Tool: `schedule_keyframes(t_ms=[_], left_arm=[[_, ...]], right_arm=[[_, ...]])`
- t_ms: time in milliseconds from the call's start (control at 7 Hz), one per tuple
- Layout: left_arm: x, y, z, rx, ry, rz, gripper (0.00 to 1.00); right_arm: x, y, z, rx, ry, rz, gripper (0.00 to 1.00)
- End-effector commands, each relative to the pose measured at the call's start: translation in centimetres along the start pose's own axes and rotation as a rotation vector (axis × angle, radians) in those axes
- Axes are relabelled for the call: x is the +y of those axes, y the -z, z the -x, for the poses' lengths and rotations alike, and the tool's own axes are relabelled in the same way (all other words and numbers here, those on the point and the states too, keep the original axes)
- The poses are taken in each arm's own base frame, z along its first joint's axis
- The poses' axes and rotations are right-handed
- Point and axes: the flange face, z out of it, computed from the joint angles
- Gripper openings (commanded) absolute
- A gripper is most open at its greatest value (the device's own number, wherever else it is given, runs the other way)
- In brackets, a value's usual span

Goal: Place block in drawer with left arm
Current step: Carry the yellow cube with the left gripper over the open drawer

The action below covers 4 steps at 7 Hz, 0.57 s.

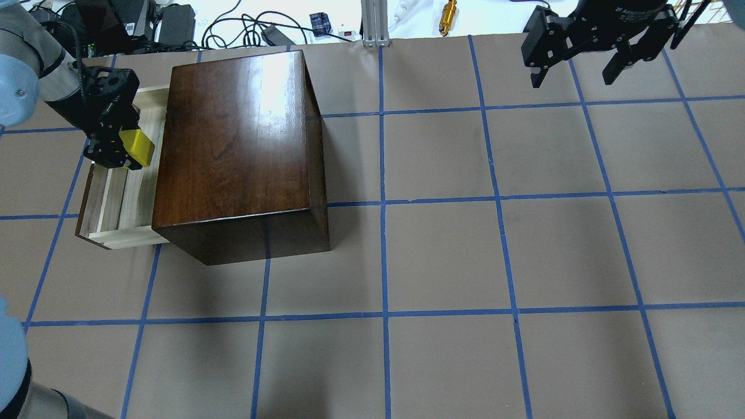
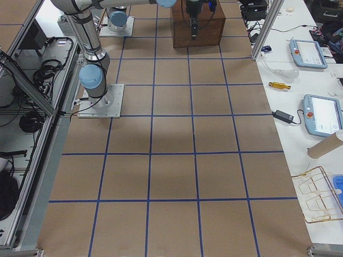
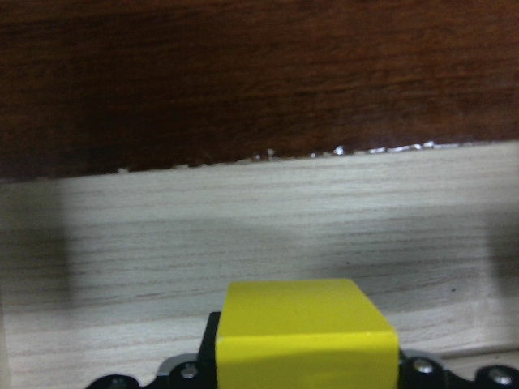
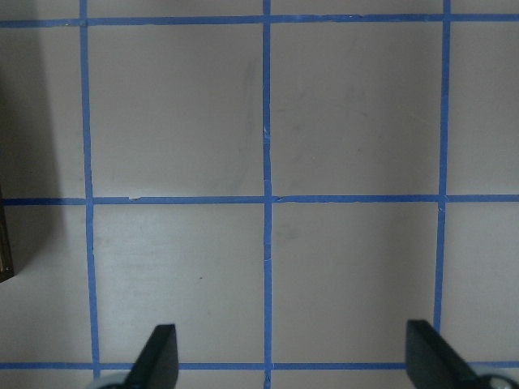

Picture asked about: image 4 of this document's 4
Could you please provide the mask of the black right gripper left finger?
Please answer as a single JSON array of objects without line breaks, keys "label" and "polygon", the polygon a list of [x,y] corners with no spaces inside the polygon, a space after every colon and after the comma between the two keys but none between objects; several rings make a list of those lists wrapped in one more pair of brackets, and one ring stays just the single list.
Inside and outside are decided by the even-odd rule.
[{"label": "black right gripper left finger", "polygon": [[153,329],[123,387],[173,389],[178,375],[176,328],[174,324],[161,324]]}]

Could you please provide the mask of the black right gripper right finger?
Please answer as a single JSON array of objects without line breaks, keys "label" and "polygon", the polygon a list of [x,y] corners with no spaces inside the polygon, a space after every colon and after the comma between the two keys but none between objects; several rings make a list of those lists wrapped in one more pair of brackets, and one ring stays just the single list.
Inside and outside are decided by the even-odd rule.
[{"label": "black right gripper right finger", "polygon": [[470,368],[426,320],[407,321],[405,370],[418,389],[487,387],[487,382]]}]

